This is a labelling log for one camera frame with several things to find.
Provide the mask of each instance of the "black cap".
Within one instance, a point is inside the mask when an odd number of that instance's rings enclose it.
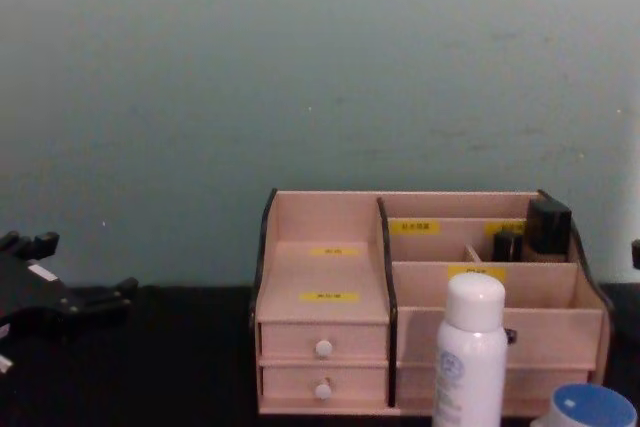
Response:
[[[571,210],[557,200],[529,201],[524,237],[539,254],[566,255],[571,238]]]
[[[493,236],[492,262],[520,262],[522,260],[522,234],[501,230]]]
[[[633,259],[633,266],[636,269],[640,269],[640,239],[631,242],[631,258]]]

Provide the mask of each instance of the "spray bottle cap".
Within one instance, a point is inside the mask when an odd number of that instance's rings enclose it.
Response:
[[[466,332],[492,332],[502,327],[505,290],[485,274],[458,274],[449,281],[445,320]]]

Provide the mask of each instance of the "black edge trim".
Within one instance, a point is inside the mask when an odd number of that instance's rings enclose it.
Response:
[[[382,243],[384,248],[384,273],[389,292],[389,407],[396,406],[396,359],[398,356],[398,300],[393,284],[393,269],[391,264],[391,237],[387,211],[382,198],[378,197],[378,210],[382,220]]]
[[[557,200],[553,196],[551,196],[548,192],[538,189],[538,194],[543,196],[549,200]],[[609,314],[609,350],[607,351],[607,362],[605,365],[605,372],[603,378],[607,376],[607,369],[609,367],[609,360],[611,349],[614,345],[615,340],[615,324],[613,322],[615,316],[615,307],[611,299],[604,293],[604,291],[600,288],[598,283],[593,279],[591,275],[591,267],[589,267],[589,262],[587,262],[587,255],[584,252],[584,246],[582,245],[582,239],[580,238],[580,233],[578,232],[578,227],[576,226],[576,222],[573,219],[573,215],[571,216],[571,235],[573,236],[573,240],[576,243],[576,249],[578,250],[578,257],[580,257],[580,264],[582,265],[582,271],[584,272],[584,276],[589,282],[589,285],[596,293],[596,295],[602,300],[604,303],[607,313]]]
[[[271,212],[271,205],[273,205],[273,200],[278,193],[278,189],[272,189],[269,194],[269,199],[267,200],[267,205],[262,212],[262,221],[260,224],[260,245],[258,247],[258,262],[256,264],[256,274],[253,279],[253,289],[251,291],[251,301],[249,302],[249,352],[251,356],[251,360],[249,362],[251,366],[250,378],[253,380],[253,388],[251,391],[254,395],[254,408],[255,412],[258,413],[259,405],[258,405],[258,378],[257,378],[257,368],[258,368],[258,359],[256,358],[256,305],[258,302],[258,294],[260,293],[260,287],[262,286],[262,273],[264,270],[264,253],[267,247],[267,225],[269,224],[269,213]]]

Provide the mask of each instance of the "bottle label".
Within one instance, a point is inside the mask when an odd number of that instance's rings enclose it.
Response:
[[[436,393],[433,410],[434,427],[459,426],[462,405],[456,401],[456,391],[462,389],[464,363],[451,352],[438,350],[436,365]]]

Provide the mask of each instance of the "blue lid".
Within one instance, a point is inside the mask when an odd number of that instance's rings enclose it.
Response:
[[[553,404],[571,420],[589,427],[629,427],[636,422],[631,402],[599,385],[564,385],[554,392]]]

